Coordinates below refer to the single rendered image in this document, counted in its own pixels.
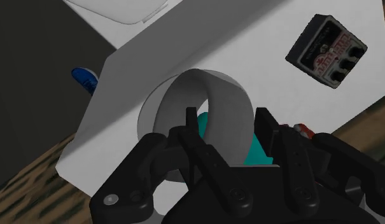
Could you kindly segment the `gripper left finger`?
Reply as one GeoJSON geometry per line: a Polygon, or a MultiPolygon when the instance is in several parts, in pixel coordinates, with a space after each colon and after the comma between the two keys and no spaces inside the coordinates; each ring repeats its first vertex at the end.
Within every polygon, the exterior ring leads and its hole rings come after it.
{"type": "Polygon", "coordinates": [[[167,136],[144,135],[90,199],[93,224],[143,224],[158,218],[153,194],[169,171],[181,169],[189,191],[194,191],[199,171],[222,209],[243,218],[253,208],[253,195],[214,146],[199,136],[197,110],[186,109],[184,126],[167,136]]]}

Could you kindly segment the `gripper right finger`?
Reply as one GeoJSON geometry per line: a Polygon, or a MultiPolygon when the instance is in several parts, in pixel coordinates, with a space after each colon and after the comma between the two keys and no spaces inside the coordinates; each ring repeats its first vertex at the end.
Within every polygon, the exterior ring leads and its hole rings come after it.
{"type": "Polygon", "coordinates": [[[339,138],[318,133],[304,137],[280,125],[267,108],[255,112],[255,136],[266,156],[273,158],[283,174],[288,207],[303,217],[312,217],[330,200],[367,206],[385,217],[385,166],[339,138]]]}

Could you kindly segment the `red and white object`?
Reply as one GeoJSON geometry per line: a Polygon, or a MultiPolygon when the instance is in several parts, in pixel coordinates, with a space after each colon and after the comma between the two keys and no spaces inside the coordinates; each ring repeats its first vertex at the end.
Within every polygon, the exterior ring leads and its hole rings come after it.
{"type": "Polygon", "coordinates": [[[288,124],[280,124],[280,128],[283,132],[293,137],[300,136],[311,139],[313,135],[315,135],[315,133],[303,123],[297,123],[292,126],[288,124]]]}

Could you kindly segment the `teal object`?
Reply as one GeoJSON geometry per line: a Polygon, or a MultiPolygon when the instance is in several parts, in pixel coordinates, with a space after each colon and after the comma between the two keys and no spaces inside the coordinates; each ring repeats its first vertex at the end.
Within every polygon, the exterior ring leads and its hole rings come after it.
{"type": "MultiPolygon", "coordinates": [[[[199,126],[199,135],[204,137],[207,125],[208,112],[203,112],[197,117],[199,126]]],[[[253,135],[249,153],[244,161],[244,165],[270,165],[273,163],[273,158],[266,156],[259,140],[253,135]]]]}

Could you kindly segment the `white paper roll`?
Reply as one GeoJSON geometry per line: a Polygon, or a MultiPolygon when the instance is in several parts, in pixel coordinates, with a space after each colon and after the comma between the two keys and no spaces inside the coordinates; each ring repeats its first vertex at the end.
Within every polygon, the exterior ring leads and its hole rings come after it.
{"type": "Polygon", "coordinates": [[[245,89],[230,76],[213,70],[189,69],[157,86],[145,100],[137,120],[137,136],[168,135],[186,123],[186,108],[208,103],[204,141],[228,165],[242,165],[254,136],[254,112],[245,89]]]}

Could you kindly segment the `black box with knobs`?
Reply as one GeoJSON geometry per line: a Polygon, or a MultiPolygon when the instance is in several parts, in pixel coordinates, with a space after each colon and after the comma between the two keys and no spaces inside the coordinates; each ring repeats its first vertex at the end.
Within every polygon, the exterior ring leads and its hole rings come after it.
{"type": "Polygon", "coordinates": [[[333,16],[316,14],[285,59],[321,84],[336,89],[367,49],[333,16]]]}

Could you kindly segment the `blue object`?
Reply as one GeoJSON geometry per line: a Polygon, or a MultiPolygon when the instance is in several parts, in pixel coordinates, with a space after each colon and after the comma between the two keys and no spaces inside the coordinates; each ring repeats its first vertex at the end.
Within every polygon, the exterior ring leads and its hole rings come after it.
{"type": "Polygon", "coordinates": [[[71,75],[90,95],[94,94],[99,79],[93,71],[76,67],[71,71],[71,75]]]}

